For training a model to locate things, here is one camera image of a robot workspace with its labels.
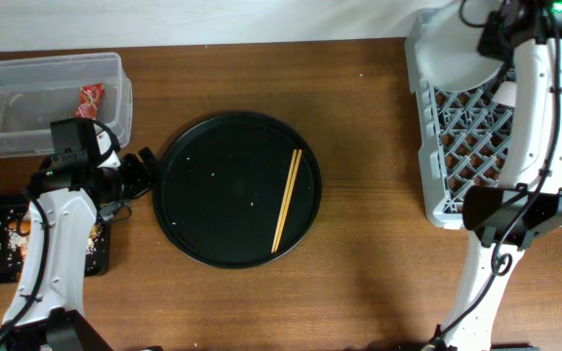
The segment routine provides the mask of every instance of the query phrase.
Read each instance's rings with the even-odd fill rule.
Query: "dish rack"
[[[511,69],[500,81],[448,93],[420,76],[415,45],[436,10],[422,10],[405,49],[411,93],[420,114],[421,182],[426,217],[435,226],[462,228],[463,196],[472,185],[497,186],[510,143],[513,109],[492,102],[504,80],[515,81]]]

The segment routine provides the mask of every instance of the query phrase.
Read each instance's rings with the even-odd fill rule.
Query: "white wall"
[[[451,0],[0,0],[0,51],[406,36]]]

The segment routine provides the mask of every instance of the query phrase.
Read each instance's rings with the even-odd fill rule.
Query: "red package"
[[[75,117],[82,118],[97,118],[97,110],[101,104],[101,99],[105,94],[103,84],[98,83],[92,86],[83,87],[79,94],[79,107],[75,112]]]

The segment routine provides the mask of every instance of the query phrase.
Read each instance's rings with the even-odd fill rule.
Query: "food scrap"
[[[104,94],[105,90],[101,83],[82,87],[81,93],[79,94],[80,105],[77,107],[75,117],[96,119],[97,111],[99,110],[99,105]]]
[[[27,213],[19,227],[17,227],[17,221],[12,220],[8,223],[6,231],[8,232],[8,249],[20,251],[20,257],[25,261],[27,256],[27,244],[29,243],[29,232],[31,230],[31,222],[29,221],[29,213]],[[97,249],[95,249],[95,241],[98,239],[102,232],[102,228],[98,225],[93,225],[93,229],[90,232],[88,238],[88,247],[86,247],[86,254],[94,254]]]

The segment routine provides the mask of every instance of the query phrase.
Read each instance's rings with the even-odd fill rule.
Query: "grid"
[[[510,143],[513,109],[492,102],[504,80],[515,81],[510,70],[500,81],[466,92],[447,93],[433,87],[450,193],[446,214],[462,212],[463,196],[472,185],[497,186]]]

